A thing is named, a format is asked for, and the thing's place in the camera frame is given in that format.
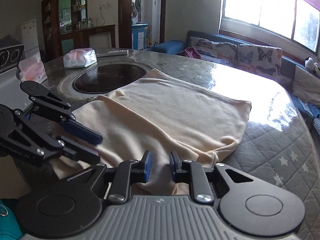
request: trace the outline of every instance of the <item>teal bag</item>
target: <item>teal bag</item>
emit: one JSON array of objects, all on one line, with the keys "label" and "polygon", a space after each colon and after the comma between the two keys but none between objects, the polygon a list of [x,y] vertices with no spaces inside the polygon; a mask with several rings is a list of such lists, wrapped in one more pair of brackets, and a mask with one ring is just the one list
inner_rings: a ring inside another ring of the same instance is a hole
[{"label": "teal bag", "polygon": [[10,208],[0,200],[0,240],[19,240],[22,232]]}]

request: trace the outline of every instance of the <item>pink cloth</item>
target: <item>pink cloth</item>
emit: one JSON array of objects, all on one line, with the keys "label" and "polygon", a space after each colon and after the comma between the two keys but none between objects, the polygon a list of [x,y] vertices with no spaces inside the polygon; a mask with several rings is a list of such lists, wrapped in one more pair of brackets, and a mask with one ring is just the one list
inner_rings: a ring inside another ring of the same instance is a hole
[{"label": "pink cloth", "polygon": [[178,53],[180,56],[201,59],[201,55],[196,51],[195,47],[188,47]]}]

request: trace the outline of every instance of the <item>power cord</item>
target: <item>power cord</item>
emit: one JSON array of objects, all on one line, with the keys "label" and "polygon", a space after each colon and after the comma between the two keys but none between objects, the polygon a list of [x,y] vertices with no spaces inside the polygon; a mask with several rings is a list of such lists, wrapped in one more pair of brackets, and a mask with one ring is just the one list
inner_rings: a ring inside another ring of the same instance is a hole
[{"label": "power cord", "polygon": [[106,20],[105,20],[104,17],[102,16],[102,6],[100,6],[100,16],[101,16],[101,18],[103,19],[103,24],[100,25],[100,26],[103,26],[103,25],[105,24]]}]

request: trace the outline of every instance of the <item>wooden door frame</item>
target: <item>wooden door frame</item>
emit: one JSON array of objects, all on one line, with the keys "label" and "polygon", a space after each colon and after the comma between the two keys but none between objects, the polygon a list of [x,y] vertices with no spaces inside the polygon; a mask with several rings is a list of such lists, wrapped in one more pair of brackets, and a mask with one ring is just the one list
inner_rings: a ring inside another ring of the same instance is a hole
[{"label": "wooden door frame", "polygon": [[[119,48],[132,49],[131,36],[131,3],[132,0],[118,0]],[[161,0],[160,8],[160,43],[164,42],[165,3]]]}]

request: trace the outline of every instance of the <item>blue cabinet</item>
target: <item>blue cabinet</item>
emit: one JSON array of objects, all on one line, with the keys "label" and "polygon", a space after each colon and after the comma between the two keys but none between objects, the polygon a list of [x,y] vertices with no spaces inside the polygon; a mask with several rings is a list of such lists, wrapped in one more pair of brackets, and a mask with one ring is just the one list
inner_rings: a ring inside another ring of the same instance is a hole
[{"label": "blue cabinet", "polygon": [[148,24],[132,24],[132,49],[145,49]]}]

